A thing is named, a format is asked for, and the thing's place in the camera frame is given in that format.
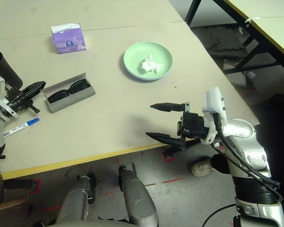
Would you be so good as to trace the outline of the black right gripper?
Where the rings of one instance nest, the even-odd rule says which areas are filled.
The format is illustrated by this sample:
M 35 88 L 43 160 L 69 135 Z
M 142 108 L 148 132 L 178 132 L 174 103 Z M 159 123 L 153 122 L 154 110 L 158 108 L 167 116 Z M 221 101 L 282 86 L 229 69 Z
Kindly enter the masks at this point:
M 208 135 L 208 127 L 204 126 L 204 118 L 197 113 L 190 113 L 189 103 L 158 103 L 151 105 L 150 108 L 164 112 L 183 112 L 181 120 L 177 123 L 177 135 L 180 138 L 172 138 L 170 135 L 163 133 L 147 132 L 146 135 L 154 140 L 185 149 L 186 140 L 184 138 L 205 139 Z

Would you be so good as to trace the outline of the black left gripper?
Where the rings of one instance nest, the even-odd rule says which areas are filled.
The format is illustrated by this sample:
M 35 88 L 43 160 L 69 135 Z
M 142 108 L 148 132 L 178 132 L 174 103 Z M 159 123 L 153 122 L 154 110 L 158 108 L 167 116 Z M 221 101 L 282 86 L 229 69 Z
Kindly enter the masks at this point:
M 7 105 L 16 113 L 31 108 L 34 110 L 32 98 L 45 87 L 45 81 L 38 81 L 23 90 L 12 88 L 7 92 Z

